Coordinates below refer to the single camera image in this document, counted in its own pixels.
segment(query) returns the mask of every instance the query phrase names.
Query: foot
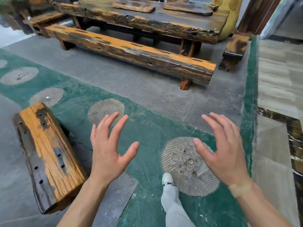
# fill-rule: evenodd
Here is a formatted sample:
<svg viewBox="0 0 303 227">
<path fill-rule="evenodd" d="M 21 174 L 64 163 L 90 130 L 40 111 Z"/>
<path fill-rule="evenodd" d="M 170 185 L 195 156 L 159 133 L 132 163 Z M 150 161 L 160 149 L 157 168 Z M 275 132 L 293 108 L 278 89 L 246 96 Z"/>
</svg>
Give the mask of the foot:
<svg viewBox="0 0 303 227">
<path fill-rule="evenodd" d="M 162 186 L 165 185 L 174 185 L 174 181 L 172 180 L 172 176 L 170 173 L 164 173 L 162 177 Z"/>
</svg>

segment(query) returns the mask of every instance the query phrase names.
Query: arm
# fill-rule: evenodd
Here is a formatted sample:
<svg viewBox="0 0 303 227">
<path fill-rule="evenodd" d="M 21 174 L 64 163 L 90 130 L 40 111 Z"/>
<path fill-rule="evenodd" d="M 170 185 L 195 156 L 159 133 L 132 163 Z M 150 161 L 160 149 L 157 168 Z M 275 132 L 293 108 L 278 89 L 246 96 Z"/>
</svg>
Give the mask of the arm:
<svg viewBox="0 0 303 227">
<path fill-rule="evenodd" d="M 249 177 L 242 138 L 237 126 L 223 115 L 210 113 L 210 117 L 202 115 L 202 118 L 214 130 L 217 151 L 209 152 L 198 138 L 193 140 L 196 150 L 214 175 L 231 191 L 235 185 L 240 189 L 236 199 L 250 225 L 291 227 L 286 218 L 267 201 L 260 188 Z"/>
<path fill-rule="evenodd" d="M 110 134 L 110 126 L 118 117 L 116 112 L 106 115 L 98 126 L 92 127 L 92 171 L 78 196 L 71 204 L 57 227 L 90 227 L 109 184 L 119 177 L 136 156 L 140 143 L 134 142 L 121 156 L 117 152 L 120 133 L 128 116 L 123 116 Z"/>
</svg>

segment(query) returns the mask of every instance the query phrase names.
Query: bandage on wrist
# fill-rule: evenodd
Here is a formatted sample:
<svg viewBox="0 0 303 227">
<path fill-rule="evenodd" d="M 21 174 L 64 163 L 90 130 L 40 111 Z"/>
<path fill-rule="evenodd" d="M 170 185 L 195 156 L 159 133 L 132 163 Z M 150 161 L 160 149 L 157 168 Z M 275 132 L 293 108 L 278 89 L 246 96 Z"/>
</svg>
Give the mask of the bandage on wrist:
<svg viewBox="0 0 303 227">
<path fill-rule="evenodd" d="M 253 183 L 251 181 L 238 182 L 229 186 L 228 189 L 230 190 L 234 198 L 238 198 L 244 195 L 247 191 L 249 191 L 252 187 L 252 184 Z"/>
</svg>

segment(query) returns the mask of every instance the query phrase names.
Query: stone disc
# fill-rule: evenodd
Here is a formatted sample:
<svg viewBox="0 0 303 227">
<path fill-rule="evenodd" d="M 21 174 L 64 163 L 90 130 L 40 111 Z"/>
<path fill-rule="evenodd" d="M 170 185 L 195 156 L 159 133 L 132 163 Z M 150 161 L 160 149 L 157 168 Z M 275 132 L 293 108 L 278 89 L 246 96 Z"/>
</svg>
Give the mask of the stone disc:
<svg viewBox="0 0 303 227">
<path fill-rule="evenodd" d="M 29 104 L 43 102 L 47 107 L 54 106 L 63 98 L 64 90 L 61 88 L 46 88 L 29 99 Z"/>
<path fill-rule="evenodd" d="M 39 70 L 33 67 L 16 69 L 2 76 L 0 82 L 6 85 L 21 84 L 33 79 L 35 76 L 37 76 L 38 72 Z"/>
<path fill-rule="evenodd" d="M 190 196 L 206 196 L 219 186 L 214 176 L 197 153 L 192 137 L 179 137 L 170 140 L 162 153 L 162 167 L 169 172 L 179 191 Z"/>
<path fill-rule="evenodd" d="M 5 60 L 0 60 L 0 68 L 4 68 L 7 64 L 7 61 Z"/>
<path fill-rule="evenodd" d="M 124 104 L 115 99 L 106 99 L 91 106 L 87 118 L 92 124 L 98 125 L 105 115 L 113 114 L 116 111 L 119 112 L 119 116 L 114 120 L 113 125 L 116 125 L 124 115 Z"/>
</svg>

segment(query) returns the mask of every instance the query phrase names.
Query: pant leg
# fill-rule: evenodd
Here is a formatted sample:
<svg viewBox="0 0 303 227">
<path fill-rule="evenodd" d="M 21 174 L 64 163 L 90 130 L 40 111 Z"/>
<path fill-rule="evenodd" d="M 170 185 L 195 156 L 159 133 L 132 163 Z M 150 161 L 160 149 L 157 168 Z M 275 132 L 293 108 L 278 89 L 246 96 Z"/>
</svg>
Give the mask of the pant leg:
<svg viewBox="0 0 303 227">
<path fill-rule="evenodd" d="M 172 185 L 163 187 L 161 204 L 166 212 L 166 227 L 195 227 L 182 207 L 177 187 Z"/>
</svg>

